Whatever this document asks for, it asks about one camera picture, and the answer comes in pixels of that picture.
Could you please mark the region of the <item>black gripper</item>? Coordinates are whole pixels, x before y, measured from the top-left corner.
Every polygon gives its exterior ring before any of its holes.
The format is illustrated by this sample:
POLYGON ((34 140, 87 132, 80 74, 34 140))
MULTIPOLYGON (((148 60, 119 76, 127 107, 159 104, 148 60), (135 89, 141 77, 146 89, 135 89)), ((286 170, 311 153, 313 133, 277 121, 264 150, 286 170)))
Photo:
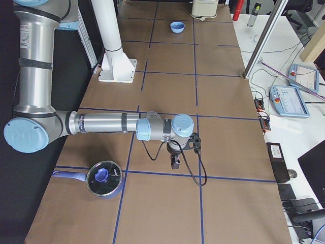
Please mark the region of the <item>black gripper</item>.
POLYGON ((167 150, 171 155, 171 168, 178 170, 180 166, 179 156, 184 154, 185 148, 188 146, 188 142, 181 144, 176 140, 171 140, 167 144, 167 150))

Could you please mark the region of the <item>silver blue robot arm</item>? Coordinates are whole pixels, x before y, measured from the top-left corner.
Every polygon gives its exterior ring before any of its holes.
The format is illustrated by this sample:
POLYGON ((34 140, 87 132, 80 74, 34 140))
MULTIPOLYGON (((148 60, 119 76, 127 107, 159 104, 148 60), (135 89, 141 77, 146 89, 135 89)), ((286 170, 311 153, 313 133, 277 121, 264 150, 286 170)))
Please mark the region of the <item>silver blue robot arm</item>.
POLYGON ((77 30, 77 1, 14 1, 20 21, 19 102, 4 127, 9 146, 22 153, 44 149, 52 141, 77 133, 129 133, 140 141, 162 141, 179 168, 179 155, 194 145, 194 122, 187 114, 162 119, 156 112, 79 114, 51 105, 54 32, 77 30))

